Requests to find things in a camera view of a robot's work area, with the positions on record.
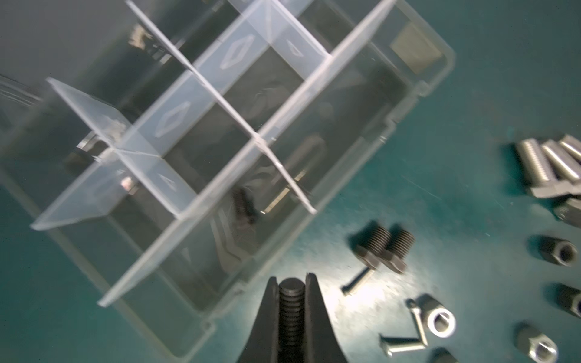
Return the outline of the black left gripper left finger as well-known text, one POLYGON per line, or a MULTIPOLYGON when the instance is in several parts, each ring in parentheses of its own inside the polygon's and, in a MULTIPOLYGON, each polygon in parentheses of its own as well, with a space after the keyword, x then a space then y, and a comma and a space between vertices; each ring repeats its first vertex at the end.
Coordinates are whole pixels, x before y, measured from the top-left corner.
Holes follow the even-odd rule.
POLYGON ((279 287, 276 277, 267 281, 263 299, 238 363, 277 362, 279 341, 279 287))

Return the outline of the black hex bolt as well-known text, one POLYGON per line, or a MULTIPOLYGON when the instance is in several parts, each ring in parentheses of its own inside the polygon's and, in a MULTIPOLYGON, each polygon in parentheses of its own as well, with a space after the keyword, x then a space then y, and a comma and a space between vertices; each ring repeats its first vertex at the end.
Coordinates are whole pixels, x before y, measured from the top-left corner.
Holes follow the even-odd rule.
POLYGON ((356 246, 354 254, 367 268, 375 270, 380 266, 381 254, 386 250, 391 238, 389 230, 377 225, 367 239, 356 246))
POLYGON ((304 360, 305 284, 298 278, 287 278, 278 286, 279 329, 278 361, 304 360))
POLYGON ((388 243, 387 248, 382 252, 382 263, 384 263, 388 269, 402 275, 407 268, 405 258, 409 254, 414 243, 415 236, 409 231, 401 229, 396 233, 393 240, 388 243))

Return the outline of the clear plastic organizer box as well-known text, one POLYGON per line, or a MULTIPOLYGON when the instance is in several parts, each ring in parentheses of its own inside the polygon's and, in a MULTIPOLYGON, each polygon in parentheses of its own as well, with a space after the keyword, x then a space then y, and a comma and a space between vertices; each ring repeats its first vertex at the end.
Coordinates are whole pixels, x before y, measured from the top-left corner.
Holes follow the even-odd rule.
POLYGON ((455 52, 405 1, 130 2, 94 61, 1 79, 1 182, 100 306, 187 362, 455 52))

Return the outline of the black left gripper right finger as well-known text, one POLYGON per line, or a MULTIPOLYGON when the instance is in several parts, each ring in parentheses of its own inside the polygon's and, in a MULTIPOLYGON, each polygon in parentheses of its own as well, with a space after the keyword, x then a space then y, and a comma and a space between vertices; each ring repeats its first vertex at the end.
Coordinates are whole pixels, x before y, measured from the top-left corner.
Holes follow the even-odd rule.
POLYGON ((307 274, 305 285, 304 361, 347 362, 334 334, 316 275, 307 274))

